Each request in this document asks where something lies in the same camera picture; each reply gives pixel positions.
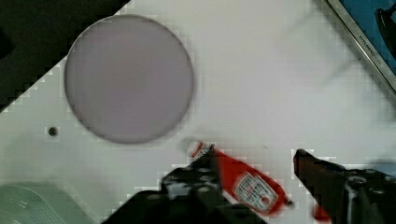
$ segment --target ketchup bottle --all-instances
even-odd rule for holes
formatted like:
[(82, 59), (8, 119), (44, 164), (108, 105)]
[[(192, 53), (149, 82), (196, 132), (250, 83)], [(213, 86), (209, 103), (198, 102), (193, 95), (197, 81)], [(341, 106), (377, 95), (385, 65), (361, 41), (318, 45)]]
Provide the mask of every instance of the ketchup bottle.
[[(188, 148), (194, 160), (204, 156), (211, 145), (194, 142)], [(221, 185), (238, 202), (265, 216), (274, 215), (283, 205), (292, 205), (275, 180), (247, 164), (215, 149), (218, 156)]]

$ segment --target white surface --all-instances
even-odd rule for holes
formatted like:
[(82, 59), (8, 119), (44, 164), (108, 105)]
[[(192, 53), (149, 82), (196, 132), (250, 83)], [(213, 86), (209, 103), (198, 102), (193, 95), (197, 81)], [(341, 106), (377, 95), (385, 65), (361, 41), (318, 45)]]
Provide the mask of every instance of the white surface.
[[(189, 114), (149, 144), (100, 140), (70, 112), (62, 61), (0, 114), (4, 182), (54, 181), (99, 222), (186, 164), (182, 140), (193, 136), (285, 187), (297, 207), (270, 223), (313, 223), (312, 199), (293, 179), (294, 149), (363, 164), (396, 145), (394, 108), (312, 0), (136, 0), (121, 13), (151, 17), (187, 46), (198, 81)], [(58, 137), (46, 135), (51, 126)]]

